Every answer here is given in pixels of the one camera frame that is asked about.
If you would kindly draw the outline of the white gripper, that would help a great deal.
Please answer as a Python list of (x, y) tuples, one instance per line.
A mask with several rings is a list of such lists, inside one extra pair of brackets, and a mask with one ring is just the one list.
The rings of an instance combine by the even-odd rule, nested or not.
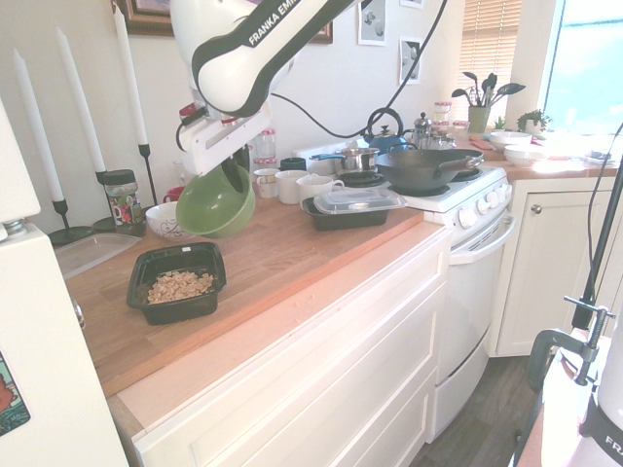
[(239, 169), (250, 167), (249, 143), (271, 123), (271, 107), (263, 104), (258, 113), (247, 118), (232, 118), (225, 123), (221, 118), (212, 119), (206, 108), (195, 110), (181, 120), (177, 132), (178, 146), (184, 152), (184, 167), (193, 174), (205, 175), (221, 163), (221, 167), (232, 185), (240, 194), (245, 194), (246, 177)]

